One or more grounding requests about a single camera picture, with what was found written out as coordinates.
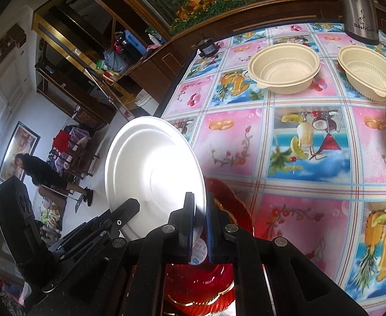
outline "screw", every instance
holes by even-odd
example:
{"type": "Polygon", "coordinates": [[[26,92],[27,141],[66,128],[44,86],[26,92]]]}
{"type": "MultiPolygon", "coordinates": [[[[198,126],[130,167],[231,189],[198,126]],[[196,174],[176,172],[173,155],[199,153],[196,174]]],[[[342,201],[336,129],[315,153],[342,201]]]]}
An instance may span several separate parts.
{"type": "Polygon", "coordinates": [[[172,233],[173,231],[175,231],[175,227],[173,225],[164,225],[162,226],[162,231],[164,233],[172,233]]]}
{"type": "Polygon", "coordinates": [[[233,225],[232,223],[225,226],[225,230],[229,233],[235,233],[236,231],[238,231],[238,229],[239,227],[237,225],[233,225]]]}
{"type": "Polygon", "coordinates": [[[288,245],[288,241],[286,238],[276,238],[275,244],[278,247],[285,247],[286,245],[288,245]]]}
{"type": "Polygon", "coordinates": [[[112,241],[112,246],[114,248],[122,248],[126,245],[126,240],[124,238],[116,238],[112,241]]]}

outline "patterned tablecloth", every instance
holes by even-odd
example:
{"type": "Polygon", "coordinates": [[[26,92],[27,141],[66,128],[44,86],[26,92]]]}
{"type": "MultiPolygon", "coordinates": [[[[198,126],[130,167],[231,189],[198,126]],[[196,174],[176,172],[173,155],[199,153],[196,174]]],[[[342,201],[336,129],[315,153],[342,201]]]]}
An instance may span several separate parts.
{"type": "MultiPolygon", "coordinates": [[[[378,219],[386,214],[386,103],[360,95],[338,68],[338,49],[350,44],[363,45],[342,24],[329,23],[225,39],[213,58],[194,58],[162,117],[190,142],[204,176],[224,181],[243,200],[255,236],[288,238],[371,316],[380,316],[386,310],[386,216],[378,219]],[[247,73],[257,51],[284,42],[309,46],[321,59],[311,86],[290,96],[258,89],[247,73]],[[378,225],[365,230],[375,219],[378,225]]],[[[384,33],[378,46],[366,46],[386,58],[384,33]]]]}

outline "black shoe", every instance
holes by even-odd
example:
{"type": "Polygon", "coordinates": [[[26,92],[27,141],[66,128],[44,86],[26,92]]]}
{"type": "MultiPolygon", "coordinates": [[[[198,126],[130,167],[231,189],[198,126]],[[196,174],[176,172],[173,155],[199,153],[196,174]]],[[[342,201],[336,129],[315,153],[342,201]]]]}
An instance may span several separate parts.
{"type": "Polygon", "coordinates": [[[93,202],[93,196],[95,195],[95,191],[88,189],[88,193],[86,195],[87,195],[88,207],[90,207],[93,202]]]}
{"type": "Polygon", "coordinates": [[[88,200],[88,192],[89,192],[89,189],[88,189],[88,187],[86,186],[86,187],[84,188],[84,190],[86,190],[86,195],[83,196],[83,201],[86,202],[86,201],[88,200]]]}

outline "woman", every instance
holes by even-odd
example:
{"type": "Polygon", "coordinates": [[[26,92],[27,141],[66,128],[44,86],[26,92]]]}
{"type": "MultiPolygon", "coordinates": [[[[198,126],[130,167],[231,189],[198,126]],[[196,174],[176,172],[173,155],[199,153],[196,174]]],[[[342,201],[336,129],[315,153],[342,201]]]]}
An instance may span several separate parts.
{"type": "Polygon", "coordinates": [[[88,188],[82,188],[79,185],[67,183],[55,170],[45,161],[29,154],[18,153],[14,157],[14,163],[32,178],[32,183],[36,186],[46,185],[62,188],[68,191],[74,190],[83,195],[83,201],[90,207],[93,201],[94,191],[88,188]]]}

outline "framed picture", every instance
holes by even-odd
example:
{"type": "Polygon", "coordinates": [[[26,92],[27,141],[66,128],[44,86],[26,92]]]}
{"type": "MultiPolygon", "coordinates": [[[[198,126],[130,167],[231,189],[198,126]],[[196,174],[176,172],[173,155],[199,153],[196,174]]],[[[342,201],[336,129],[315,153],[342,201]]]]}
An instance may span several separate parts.
{"type": "Polygon", "coordinates": [[[17,123],[0,165],[1,181],[5,181],[12,176],[16,176],[21,181],[23,180],[25,173],[22,169],[16,167],[14,157],[18,153],[29,153],[31,155],[40,138],[38,134],[32,132],[23,123],[17,123]]]}

